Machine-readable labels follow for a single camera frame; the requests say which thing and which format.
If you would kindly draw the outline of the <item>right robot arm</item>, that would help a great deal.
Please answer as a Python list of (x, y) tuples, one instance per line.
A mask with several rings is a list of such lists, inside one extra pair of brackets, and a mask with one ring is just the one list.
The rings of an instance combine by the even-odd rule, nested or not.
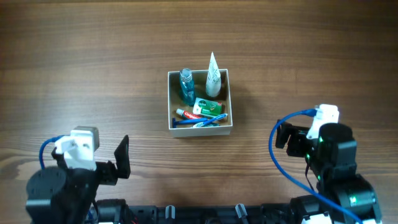
[(357, 142), (352, 129), (341, 123), (320, 126), (318, 137), (309, 139), (309, 128), (288, 122), (277, 125), (276, 148), (286, 147), (288, 156), (305, 159), (307, 169), (317, 178), (306, 198), (330, 214), (332, 222), (381, 223), (382, 214), (372, 185), (356, 172)]

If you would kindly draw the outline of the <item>blue disposable razor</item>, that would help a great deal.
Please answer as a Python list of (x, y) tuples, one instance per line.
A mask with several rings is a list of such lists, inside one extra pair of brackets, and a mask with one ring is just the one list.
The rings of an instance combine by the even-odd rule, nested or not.
[(206, 118), (202, 119), (186, 119), (186, 120), (181, 120), (181, 121), (176, 121), (175, 118), (172, 119), (172, 127), (176, 128), (178, 125), (183, 125), (183, 124), (197, 124), (202, 121), (206, 121)]

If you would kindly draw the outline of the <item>blue Listerine mouthwash bottle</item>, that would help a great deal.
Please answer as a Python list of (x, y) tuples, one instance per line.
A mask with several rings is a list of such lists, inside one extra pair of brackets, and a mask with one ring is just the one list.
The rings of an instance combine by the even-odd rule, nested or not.
[(192, 71), (189, 68), (183, 68), (180, 71), (180, 86), (182, 89), (183, 101), (189, 105), (193, 106), (195, 104), (195, 83), (192, 75)]

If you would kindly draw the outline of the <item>white Pantene tube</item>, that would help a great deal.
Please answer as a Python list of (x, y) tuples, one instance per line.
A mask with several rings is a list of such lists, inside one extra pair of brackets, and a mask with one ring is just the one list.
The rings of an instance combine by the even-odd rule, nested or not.
[(212, 98), (219, 95), (221, 90), (221, 73), (218, 68), (214, 53), (211, 53), (208, 75), (206, 79), (206, 94)]

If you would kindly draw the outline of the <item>red white toothpaste tube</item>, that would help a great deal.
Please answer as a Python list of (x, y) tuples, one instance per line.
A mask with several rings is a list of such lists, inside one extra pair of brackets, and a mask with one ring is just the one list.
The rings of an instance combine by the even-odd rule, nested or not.
[(201, 116), (198, 116), (196, 114), (190, 113), (188, 111), (185, 111), (183, 109), (178, 108), (176, 110), (176, 114), (179, 115), (183, 119), (201, 119)]

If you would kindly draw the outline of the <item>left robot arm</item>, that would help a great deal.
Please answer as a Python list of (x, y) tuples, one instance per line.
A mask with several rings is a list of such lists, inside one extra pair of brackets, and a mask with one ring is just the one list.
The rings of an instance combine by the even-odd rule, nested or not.
[(131, 174), (129, 137), (114, 151), (115, 162), (97, 162), (100, 146), (96, 127), (77, 126), (68, 135), (46, 140), (54, 143), (55, 166), (40, 159), (38, 170), (26, 186), (25, 209), (32, 223), (134, 223), (134, 214), (124, 199), (97, 200), (100, 185), (116, 185)]

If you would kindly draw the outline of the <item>green soap box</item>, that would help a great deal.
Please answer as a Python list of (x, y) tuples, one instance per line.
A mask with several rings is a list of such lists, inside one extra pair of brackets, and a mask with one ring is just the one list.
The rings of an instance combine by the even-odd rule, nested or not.
[(196, 97), (193, 105), (193, 114), (214, 118), (223, 112), (223, 105), (217, 101)]

